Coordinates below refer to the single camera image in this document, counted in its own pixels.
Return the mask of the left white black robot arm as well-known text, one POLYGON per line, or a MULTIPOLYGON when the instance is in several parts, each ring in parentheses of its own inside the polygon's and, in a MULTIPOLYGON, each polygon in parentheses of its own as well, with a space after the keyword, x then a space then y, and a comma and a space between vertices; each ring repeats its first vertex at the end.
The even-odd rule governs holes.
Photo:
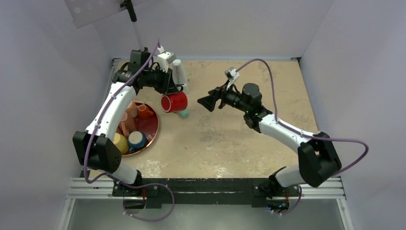
POLYGON ((73 143, 83 168, 99 170, 124 183, 131 196, 142 192, 143 183, 137 179, 140 172, 122 162, 113 138, 128 105, 143 87, 152 87, 158 93, 171 95, 188 91, 188 77, 180 59, 172 61, 172 68, 158 62, 157 69, 146 60, 144 64, 126 62, 113 75, 111 89, 93 122, 83 132, 75 132, 73 143))

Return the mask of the red mug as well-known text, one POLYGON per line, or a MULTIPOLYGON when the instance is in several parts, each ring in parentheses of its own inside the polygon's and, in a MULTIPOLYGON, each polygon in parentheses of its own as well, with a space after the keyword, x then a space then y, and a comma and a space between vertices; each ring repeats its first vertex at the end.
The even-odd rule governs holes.
POLYGON ((169 95, 162 95, 160 99, 161 108, 165 113, 180 112, 187 108, 188 99, 184 92, 169 95))

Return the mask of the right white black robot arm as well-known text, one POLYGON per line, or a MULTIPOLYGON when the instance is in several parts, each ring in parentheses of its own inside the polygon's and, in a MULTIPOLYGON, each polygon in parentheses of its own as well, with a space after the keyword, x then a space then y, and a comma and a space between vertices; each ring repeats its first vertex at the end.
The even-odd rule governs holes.
POLYGON ((229 105, 244 112, 243 118, 249 128, 276 139, 297 154, 297 166, 283 167, 269 177, 269 189, 273 194, 280 195, 295 184, 318 187, 342 168, 329 135, 299 131, 292 125, 283 124, 275 113, 263 106, 258 85, 247 83, 241 92, 234 87, 220 86, 197 100, 210 112, 217 101, 219 109, 229 105))

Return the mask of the small orange mug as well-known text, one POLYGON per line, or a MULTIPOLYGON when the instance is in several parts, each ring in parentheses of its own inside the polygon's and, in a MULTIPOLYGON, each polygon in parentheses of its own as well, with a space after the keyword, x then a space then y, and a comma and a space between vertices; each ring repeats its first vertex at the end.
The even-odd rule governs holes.
POLYGON ((137 115, 140 119, 149 119, 150 117, 154 116, 154 114, 155 113, 145 104, 140 104, 137 107, 137 115))

